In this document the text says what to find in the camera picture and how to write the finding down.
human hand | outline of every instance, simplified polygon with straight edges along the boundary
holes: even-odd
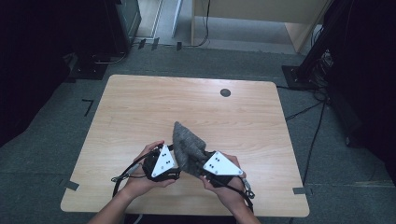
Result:
[[[234,163],[236,166],[240,168],[238,159],[235,156],[227,155],[225,153],[222,153],[227,159],[229,159],[232,163]],[[243,174],[240,175],[242,178],[246,178],[246,173],[244,172]],[[237,192],[227,189],[225,187],[221,188],[214,188],[213,185],[210,183],[209,180],[205,178],[205,176],[200,176],[199,177],[202,182],[204,183],[205,189],[208,189],[210,191],[213,191],[216,193],[225,207],[227,207],[231,212],[235,209],[239,209],[241,207],[246,208],[245,205],[245,200],[244,198],[238,194]],[[228,184],[229,186],[239,189],[242,192],[245,190],[244,184],[238,177],[234,177]]]
[[[164,141],[156,141],[153,142],[149,145],[146,145],[143,151],[134,159],[136,161],[138,158],[141,156],[149,153],[152,149],[154,149],[156,146],[163,144]],[[142,165],[139,165],[139,167],[131,174],[133,176],[145,176],[145,172],[142,169]],[[141,178],[133,178],[130,177],[128,178],[128,181],[124,188],[122,189],[123,192],[126,193],[128,197],[131,199],[137,198],[138,196],[141,196],[147,192],[149,192],[153,188],[165,188],[170,184],[175,183],[176,180],[174,179],[167,179],[161,182],[154,182],[151,181],[145,177]]]

gray carpet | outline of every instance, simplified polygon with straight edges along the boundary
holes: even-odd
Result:
[[[131,74],[273,81],[286,86],[281,65],[299,65],[304,56],[220,49],[159,46],[133,48],[105,78],[64,83],[20,136],[0,148],[0,223],[85,223],[93,214],[60,209],[108,77]],[[315,104],[311,92],[279,89],[285,117]],[[93,106],[85,117],[89,102]],[[288,121],[300,173],[318,126],[320,106]],[[326,105],[306,187],[311,213],[292,223],[396,223],[396,188],[382,161],[364,148],[345,146],[343,129]],[[263,223],[289,223],[285,217],[260,217]]]

power cord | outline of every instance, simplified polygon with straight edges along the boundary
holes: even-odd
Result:
[[[210,10],[210,0],[207,1],[206,22],[204,21],[204,26],[205,26],[205,29],[206,29],[206,35],[204,37],[204,40],[199,45],[191,46],[193,48],[201,47],[207,41],[207,39],[209,38],[209,27],[208,27],[208,24],[207,24],[208,19],[209,19],[209,10]]]
[[[306,164],[305,164],[305,168],[304,168],[303,187],[305,187],[306,177],[308,175],[308,170],[309,170],[309,164],[311,162],[311,157],[312,157],[312,151],[314,149],[314,145],[315,145],[315,142],[317,140],[317,136],[318,136],[318,132],[319,132],[319,129],[320,129],[320,126],[321,126],[321,122],[323,120],[324,108],[325,108],[325,106],[326,106],[326,104],[328,102],[328,96],[327,96],[325,91],[322,91],[324,88],[318,88],[316,90],[295,90],[295,89],[290,89],[290,88],[284,87],[284,86],[276,86],[276,87],[279,88],[279,89],[285,89],[285,90],[290,90],[290,91],[310,91],[310,92],[313,92],[315,99],[318,100],[317,104],[311,105],[308,108],[306,108],[306,109],[304,109],[304,110],[302,110],[302,111],[300,111],[298,113],[295,113],[293,115],[290,115],[290,116],[286,117],[285,118],[286,121],[288,121],[290,119],[294,119],[298,115],[301,115],[301,114],[307,112],[308,110],[310,110],[310,109],[322,104],[322,108],[321,108],[321,111],[320,111],[319,122],[318,122],[318,127],[316,128],[314,137],[313,137],[313,139],[311,141],[311,145],[309,147],[308,156],[307,156]],[[294,220],[294,217],[291,217],[290,220],[289,220],[289,224],[292,224],[293,220]]]
[[[120,61],[122,61],[122,59],[124,59],[125,58],[125,56],[126,56],[126,52],[123,52],[122,53],[122,56],[118,59],[118,60],[116,60],[116,61],[114,61],[114,62],[94,62],[94,63],[99,63],[99,64],[113,64],[113,63],[119,63]]]
[[[320,35],[322,33],[322,31],[323,31],[323,26],[320,27],[320,29],[315,33],[315,36],[314,36],[314,32],[312,32],[312,34],[311,34],[311,48],[312,48],[312,46],[314,46],[315,42],[317,41],[317,36]]]
[[[352,12],[352,8],[353,8],[353,4],[354,4],[354,3],[355,3],[355,0],[352,0],[352,3],[350,4],[349,12],[348,12],[348,14],[347,14],[347,20],[346,20],[346,35],[344,36],[344,45],[345,45],[346,42],[347,42],[347,29],[348,29],[348,26],[349,26],[350,14],[351,14],[351,12]]]

forearm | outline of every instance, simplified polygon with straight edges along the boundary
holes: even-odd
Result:
[[[245,205],[239,206],[237,208],[231,208],[230,212],[233,214],[239,224],[260,224],[260,221]]]
[[[119,223],[125,209],[134,200],[134,196],[120,190],[116,196],[93,217],[89,224],[96,223]]]

wooden table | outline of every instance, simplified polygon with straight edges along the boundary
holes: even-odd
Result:
[[[222,89],[231,96],[221,96]],[[126,75],[114,75],[106,85],[71,176],[80,186],[66,190],[62,209],[98,212],[111,199],[111,177],[146,144],[172,144],[177,120],[206,141],[206,150],[238,157],[256,194],[256,216],[308,215],[305,195],[293,193],[302,181],[274,83]],[[176,184],[137,198],[126,212],[230,215],[201,180],[183,172]]]
[[[208,0],[192,0],[192,45],[195,17],[206,17],[207,2]],[[294,49],[300,52],[317,24],[321,23],[331,3],[332,0],[214,0],[210,2],[209,17],[285,22]]]

